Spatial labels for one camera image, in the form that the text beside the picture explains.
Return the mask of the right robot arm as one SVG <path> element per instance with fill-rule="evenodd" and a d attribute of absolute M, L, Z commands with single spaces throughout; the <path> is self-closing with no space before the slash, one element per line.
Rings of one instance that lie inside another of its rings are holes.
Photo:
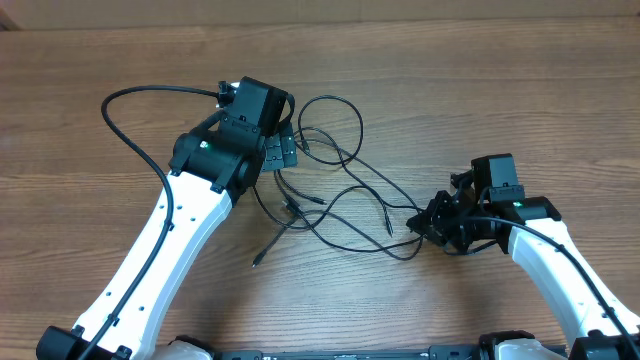
<path fill-rule="evenodd" d="M 511 154 L 479 157 L 407 227 L 440 248 L 469 256 L 497 245 L 536 285 L 572 359 L 636 359 L 639 317 L 608 289 L 571 239 L 560 212 L 529 197 Z"/>

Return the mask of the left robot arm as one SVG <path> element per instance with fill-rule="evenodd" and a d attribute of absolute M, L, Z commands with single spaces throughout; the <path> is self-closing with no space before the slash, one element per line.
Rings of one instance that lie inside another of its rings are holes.
<path fill-rule="evenodd" d="M 265 171 L 297 163 L 294 97 L 250 77 L 220 82 L 217 111 L 181 134 L 145 227 L 95 302 L 65 330 L 48 327 L 39 359 L 212 359 L 209 345 L 178 336 L 156 344 L 198 253 Z"/>

